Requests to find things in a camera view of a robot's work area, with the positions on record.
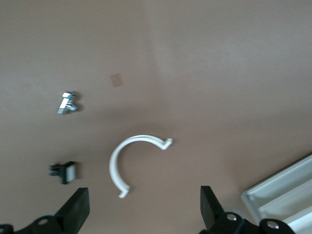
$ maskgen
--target metal bolt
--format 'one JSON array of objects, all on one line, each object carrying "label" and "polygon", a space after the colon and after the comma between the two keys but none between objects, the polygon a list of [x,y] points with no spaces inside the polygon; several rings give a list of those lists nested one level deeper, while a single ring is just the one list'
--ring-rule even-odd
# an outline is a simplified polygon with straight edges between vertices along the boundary
[{"label": "metal bolt", "polygon": [[237,220],[237,217],[234,214],[228,214],[226,217],[230,221],[236,221]]},{"label": "metal bolt", "polygon": [[43,225],[43,224],[46,224],[49,220],[47,218],[45,219],[42,219],[38,222],[38,225]]},{"label": "metal bolt", "polygon": [[268,222],[267,222],[267,225],[268,225],[270,228],[279,229],[279,225],[278,225],[277,223],[275,223],[274,221],[268,221]]}]

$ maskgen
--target black plastic part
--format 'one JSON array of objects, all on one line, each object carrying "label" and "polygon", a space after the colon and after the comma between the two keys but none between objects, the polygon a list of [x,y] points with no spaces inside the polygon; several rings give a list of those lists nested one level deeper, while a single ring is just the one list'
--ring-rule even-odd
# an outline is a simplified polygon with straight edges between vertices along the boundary
[{"label": "black plastic part", "polygon": [[210,229],[215,221],[224,213],[222,206],[210,186],[200,187],[200,212],[207,230]]},{"label": "black plastic part", "polygon": [[55,164],[50,166],[50,173],[49,175],[51,176],[59,176],[61,178],[61,183],[62,184],[68,184],[69,182],[67,181],[67,168],[74,165],[75,162],[67,162],[63,165],[60,164]]},{"label": "black plastic part", "polygon": [[90,213],[87,188],[78,189],[54,215],[68,234],[77,234]]},{"label": "black plastic part", "polygon": [[[225,213],[218,199],[209,186],[201,186],[200,210],[207,230],[200,234],[295,234],[284,222],[276,219],[263,219],[256,226],[236,213]],[[235,220],[228,218],[235,215]],[[268,226],[268,221],[278,224],[278,229]]]},{"label": "black plastic part", "polygon": [[77,234],[89,213],[88,188],[79,188],[54,216],[40,217],[16,232],[12,225],[0,225],[1,234]]}]

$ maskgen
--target metal fastener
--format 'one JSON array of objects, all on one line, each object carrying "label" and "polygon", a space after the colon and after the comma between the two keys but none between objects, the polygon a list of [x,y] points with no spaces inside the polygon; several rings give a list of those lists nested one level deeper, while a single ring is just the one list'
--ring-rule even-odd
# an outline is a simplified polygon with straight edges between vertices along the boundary
[{"label": "metal fastener", "polygon": [[76,94],[74,92],[65,92],[63,101],[59,106],[58,113],[65,115],[68,111],[76,112],[78,107],[74,104]]},{"label": "metal fastener", "polygon": [[228,214],[226,217],[230,221],[236,221],[237,220],[237,217],[234,214]]},{"label": "metal fastener", "polygon": [[267,225],[268,225],[270,228],[279,229],[279,225],[278,225],[277,223],[275,223],[274,221],[268,221],[268,222],[267,222]]}]

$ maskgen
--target screw hole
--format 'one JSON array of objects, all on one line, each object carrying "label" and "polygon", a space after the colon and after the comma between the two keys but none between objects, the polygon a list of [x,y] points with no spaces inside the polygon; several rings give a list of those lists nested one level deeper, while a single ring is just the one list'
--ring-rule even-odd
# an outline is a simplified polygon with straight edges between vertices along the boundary
[{"label": "screw hole", "polygon": [[43,224],[46,224],[48,222],[48,219],[45,218],[45,219],[42,219],[38,222],[38,225],[43,225]]}]

